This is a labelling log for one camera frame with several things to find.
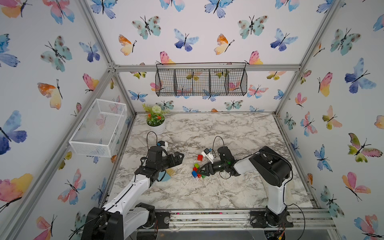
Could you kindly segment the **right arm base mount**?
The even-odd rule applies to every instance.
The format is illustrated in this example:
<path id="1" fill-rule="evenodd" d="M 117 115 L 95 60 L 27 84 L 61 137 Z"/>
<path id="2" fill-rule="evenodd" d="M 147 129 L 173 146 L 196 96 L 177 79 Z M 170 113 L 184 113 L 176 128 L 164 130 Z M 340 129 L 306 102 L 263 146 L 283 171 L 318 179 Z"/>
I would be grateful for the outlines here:
<path id="1" fill-rule="evenodd" d="M 253 228 L 293 228 L 293 219 L 288 212 L 288 208 L 284 207 L 280 214 L 275 214 L 268 207 L 263 211 L 250 212 L 250 224 Z"/>

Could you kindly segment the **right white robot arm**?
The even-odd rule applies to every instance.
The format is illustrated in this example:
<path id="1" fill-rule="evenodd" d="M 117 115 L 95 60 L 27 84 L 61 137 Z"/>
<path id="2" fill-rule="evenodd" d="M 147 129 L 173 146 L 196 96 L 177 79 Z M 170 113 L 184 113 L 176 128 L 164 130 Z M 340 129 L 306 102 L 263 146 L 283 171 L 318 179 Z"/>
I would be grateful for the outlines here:
<path id="1" fill-rule="evenodd" d="M 202 154 L 209 162 L 197 168 L 197 175 L 209 177 L 226 172 L 230 176 L 238 177 L 256 170 L 268 186 L 267 210 L 276 216 L 286 210 L 285 186 L 291 180 L 292 165 L 270 147 L 264 146 L 240 160 L 236 160 L 226 146 L 218 148 L 219 161 L 215 162 L 213 154 L 208 150 L 204 150 Z"/>

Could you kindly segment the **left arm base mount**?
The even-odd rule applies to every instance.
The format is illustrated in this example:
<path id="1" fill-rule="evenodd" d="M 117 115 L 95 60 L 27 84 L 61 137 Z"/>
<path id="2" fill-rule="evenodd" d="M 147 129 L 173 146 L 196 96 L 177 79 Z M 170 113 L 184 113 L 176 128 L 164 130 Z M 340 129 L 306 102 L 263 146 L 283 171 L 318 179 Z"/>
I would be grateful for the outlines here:
<path id="1" fill-rule="evenodd" d="M 147 210 L 148 217 L 146 218 L 146 222 L 139 226 L 139 229 L 168 229 L 171 221 L 170 212 L 158 211 L 152 205 L 148 205 L 145 203 L 139 203 L 135 206 L 135 210 L 137 208 L 142 208 Z"/>

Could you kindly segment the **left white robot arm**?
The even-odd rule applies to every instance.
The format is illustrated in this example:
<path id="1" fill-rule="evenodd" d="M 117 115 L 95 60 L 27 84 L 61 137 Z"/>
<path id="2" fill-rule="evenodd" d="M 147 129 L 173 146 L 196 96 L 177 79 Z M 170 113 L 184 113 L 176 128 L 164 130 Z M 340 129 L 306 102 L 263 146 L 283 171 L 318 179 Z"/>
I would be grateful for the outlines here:
<path id="1" fill-rule="evenodd" d="M 137 200 L 155 182 L 159 174 L 183 163 L 185 155 L 169 154 L 162 146 L 150 147 L 129 184 L 101 208 L 93 208 L 82 226 L 82 240 L 125 240 L 137 229 L 158 233 L 155 207 Z"/>

